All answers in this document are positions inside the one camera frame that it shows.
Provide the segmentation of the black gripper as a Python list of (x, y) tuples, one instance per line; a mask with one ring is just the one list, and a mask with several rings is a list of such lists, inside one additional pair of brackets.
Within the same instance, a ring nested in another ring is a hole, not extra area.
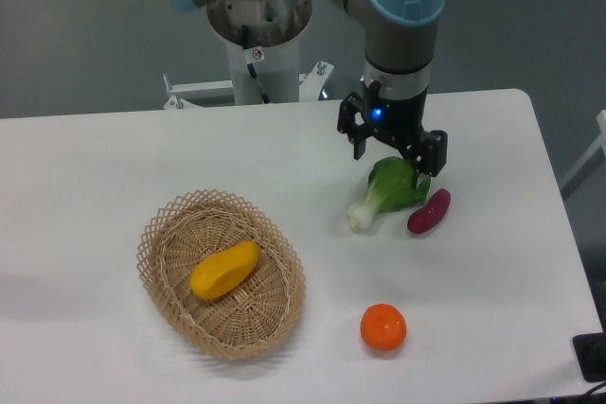
[(426, 177), (436, 177), (447, 162), (448, 133), (427, 132), (422, 119), (427, 87), (415, 89), (413, 97), (396, 98), (387, 93), (387, 83), (363, 83), (363, 94), (349, 93), (340, 103), (337, 131), (353, 146), (353, 158), (365, 154), (366, 140), (374, 137), (412, 161), (412, 187)]

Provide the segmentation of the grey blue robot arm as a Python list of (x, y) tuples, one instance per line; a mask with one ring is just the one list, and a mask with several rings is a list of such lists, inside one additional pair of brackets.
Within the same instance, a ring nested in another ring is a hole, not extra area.
[[(337, 128), (365, 152), (367, 138), (395, 149), (415, 178), (434, 177), (447, 160), (448, 136), (422, 125), (440, 13), (445, 0), (330, 0), (365, 32), (359, 92), (341, 103)], [(172, 0), (204, 9), (223, 40), (240, 105), (299, 99), (298, 42), (312, 0)]]

